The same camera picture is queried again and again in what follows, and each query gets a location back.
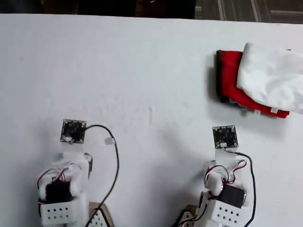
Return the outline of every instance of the cloth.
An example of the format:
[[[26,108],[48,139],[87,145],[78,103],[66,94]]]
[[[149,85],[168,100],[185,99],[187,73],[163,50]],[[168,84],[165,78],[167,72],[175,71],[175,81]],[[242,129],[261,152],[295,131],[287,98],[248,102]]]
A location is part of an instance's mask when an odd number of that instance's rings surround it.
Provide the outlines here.
[[[237,88],[257,103],[303,114],[303,55],[247,43]]]
[[[236,87],[242,52],[220,51],[220,58],[222,61],[221,90],[223,96],[229,97],[234,102],[248,109],[259,110],[263,114],[280,118],[286,118],[289,115],[289,111],[282,110],[277,110],[273,113],[271,107],[256,103],[243,90]]]

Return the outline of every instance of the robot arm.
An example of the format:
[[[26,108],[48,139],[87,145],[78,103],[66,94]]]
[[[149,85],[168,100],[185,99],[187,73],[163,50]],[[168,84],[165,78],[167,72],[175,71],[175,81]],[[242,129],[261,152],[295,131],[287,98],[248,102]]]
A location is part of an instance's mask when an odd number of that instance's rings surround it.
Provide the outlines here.
[[[92,171],[92,156],[83,152],[85,131],[92,127],[107,130],[111,138],[106,144],[114,144],[117,155],[117,172],[108,194],[101,203],[89,207],[86,185]],[[116,140],[111,131],[102,125],[86,127],[86,122],[64,120],[61,134],[62,158],[42,172],[37,180],[39,190],[39,215],[44,227],[113,227],[104,205],[111,193],[119,171]]]
[[[216,160],[206,164],[205,189],[199,205],[194,211],[184,212],[173,227],[247,227],[253,221],[256,186],[252,160],[237,152],[237,146],[230,148],[221,138],[232,136],[219,137]]]

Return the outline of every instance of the brown floor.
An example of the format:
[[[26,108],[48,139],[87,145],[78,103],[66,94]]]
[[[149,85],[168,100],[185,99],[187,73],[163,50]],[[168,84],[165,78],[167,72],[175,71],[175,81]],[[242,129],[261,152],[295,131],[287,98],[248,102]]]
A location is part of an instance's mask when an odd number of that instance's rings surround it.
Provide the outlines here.
[[[197,0],[195,19],[303,24],[303,0]]]

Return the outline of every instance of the red wire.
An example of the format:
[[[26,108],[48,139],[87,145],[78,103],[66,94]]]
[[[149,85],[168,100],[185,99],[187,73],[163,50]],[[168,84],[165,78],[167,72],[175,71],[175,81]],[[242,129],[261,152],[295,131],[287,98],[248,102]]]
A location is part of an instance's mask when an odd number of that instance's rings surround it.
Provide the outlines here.
[[[236,175],[235,175],[235,172],[238,170],[238,169],[242,169],[242,168],[244,168],[246,165],[247,165],[247,162],[243,159],[243,160],[241,160],[238,164],[237,164],[237,166],[241,163],[241,162],[245,162],[245,164],[243,165],[243,166],[240,166],[240,167],[235,167],[234,169],[232,169],[232,176],[233,176],[233,180],[232,181],[229,181],[229,182],[227,182],[228,184],[233,184],[233,183],[235,183],[235,181],[236,181]]]
[[[58,180],[62,175],[64,175],[64,171],[65,170],[67,170],[68,168],[66,167],[66,168],[64,168],[63,170],[61,170],[60,171],[60,173],[56,176],[56,178],[55,179],[53,179],[53,181],[56,181],[56,180]]]

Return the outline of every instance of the white table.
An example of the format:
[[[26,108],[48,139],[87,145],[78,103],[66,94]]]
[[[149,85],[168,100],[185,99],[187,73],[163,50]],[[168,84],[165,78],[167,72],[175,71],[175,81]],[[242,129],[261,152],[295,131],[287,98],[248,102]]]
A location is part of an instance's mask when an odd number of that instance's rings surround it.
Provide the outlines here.
[[[303,25],[66,15],[0,15],[0,226],[37,226],[36,180],[61,151],[64,118],[107,125],[121,172],[106,204],[117,227],[167,227],[197,203],[212,127],[235,124],[257,181],[252,227],[301,223],[303,116],[241,115],[217,101],[213,54],[248,41],[303,52]],[[89,199],[116,169],[87,132]]]

